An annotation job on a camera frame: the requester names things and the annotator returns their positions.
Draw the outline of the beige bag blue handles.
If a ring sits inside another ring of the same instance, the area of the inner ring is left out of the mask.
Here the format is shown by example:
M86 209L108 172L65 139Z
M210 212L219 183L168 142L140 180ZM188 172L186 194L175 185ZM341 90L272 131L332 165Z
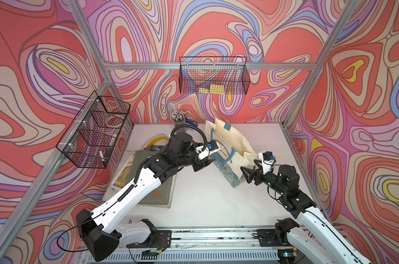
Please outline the beige bag blue handles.
M218 118L205 124L207 140L216 141L220 150L213 154L215 165L231 187L236 188L246 181L241 167L253 168L257 154L252 146L234 126Z

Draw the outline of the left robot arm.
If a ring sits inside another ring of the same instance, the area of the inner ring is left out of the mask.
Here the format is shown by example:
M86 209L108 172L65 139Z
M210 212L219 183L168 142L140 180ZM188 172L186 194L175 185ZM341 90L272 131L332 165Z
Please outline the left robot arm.
M121 225L123 218L178 171L191 166L197 172L214 161L211 155L219 151L219 144L207 140L205 133L197 127L187 127L198 132L203 142L197 143L190 134L180 132L181 125L175 127L169 142L140 163L132 181L102 205L91 211L84 209L76 216L79 237L95 261L106 259L123 241L128 244L146 242L155 226L149 220Z

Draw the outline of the white bag yellow handles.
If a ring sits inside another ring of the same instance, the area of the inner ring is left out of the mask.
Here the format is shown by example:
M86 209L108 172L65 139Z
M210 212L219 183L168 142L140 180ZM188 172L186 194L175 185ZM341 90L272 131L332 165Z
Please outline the white bag yellow handles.
M166 145L169 142L169 137L165 134L158 134L148 139L141 147L140 151L159 150L160 146ZM123 156L123 163L118 166L118 171L110 183L109 189L112 191L119 191L125 186L129 180L129 172L132 163L135 159L136 151L125 151Z

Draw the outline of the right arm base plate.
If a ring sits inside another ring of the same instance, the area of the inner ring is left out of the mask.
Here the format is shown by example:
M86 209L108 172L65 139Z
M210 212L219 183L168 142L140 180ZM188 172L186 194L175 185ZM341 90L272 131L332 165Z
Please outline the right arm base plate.
M252 236L259 241L261 247L292 246L288 242L289 231L281 228L258 229Z

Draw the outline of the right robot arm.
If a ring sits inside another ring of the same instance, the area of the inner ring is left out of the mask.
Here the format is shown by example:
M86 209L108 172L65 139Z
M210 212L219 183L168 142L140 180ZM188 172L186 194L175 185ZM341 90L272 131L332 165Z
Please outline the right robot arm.
M277 173L263 163L257 169L241 167L248 183L265 184L279 194L278 201L293 218L277 223L279 242L299 249L314 264L370 264L326 219L314 201L299 189L295 167L281 165Z

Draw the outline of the olive green fabric bag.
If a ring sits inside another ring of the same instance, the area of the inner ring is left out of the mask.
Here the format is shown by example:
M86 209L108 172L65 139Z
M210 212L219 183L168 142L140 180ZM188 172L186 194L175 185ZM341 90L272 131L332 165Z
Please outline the olive green fabric bag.
M129 172L129 180L125 184L129 184L130 181L133 180L135 177L137 166L145 159L157 154L163 146L159 147L159 150L152 150L152 151L136 151L135 159L132 163L132 167ZM173 188L173 180L169 179L158 188L151 191L147 196L145 196L140 202L139 205L142 206L153 206L153 207L165 207L170 208L171 201L172 201L172 188Z

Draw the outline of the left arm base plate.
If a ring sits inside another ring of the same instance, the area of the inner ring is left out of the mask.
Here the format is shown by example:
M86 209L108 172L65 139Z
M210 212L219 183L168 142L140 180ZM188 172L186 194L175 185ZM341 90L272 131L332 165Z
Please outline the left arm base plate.
M171 230L158 230L152 232L145 242L128 244L126 247L129 249L143 249L143 248L166 249L171 246L171 241L172 241Z

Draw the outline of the cream canvas tote bag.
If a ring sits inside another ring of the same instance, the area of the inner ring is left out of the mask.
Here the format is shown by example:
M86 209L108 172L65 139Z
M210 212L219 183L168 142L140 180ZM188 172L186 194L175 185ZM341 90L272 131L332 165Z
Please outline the cream canvas tote bag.
M125 151L102 201L105 202L112 198L134 178L134 172L131 170L133 164L137 165L144 159L158 153L168 142L168 136L165 134L158 134L148 139L139 150ZM174 192L174 182L175 180L173 178L167 180L164 184L145 196L139 202L139 205L170 208Z

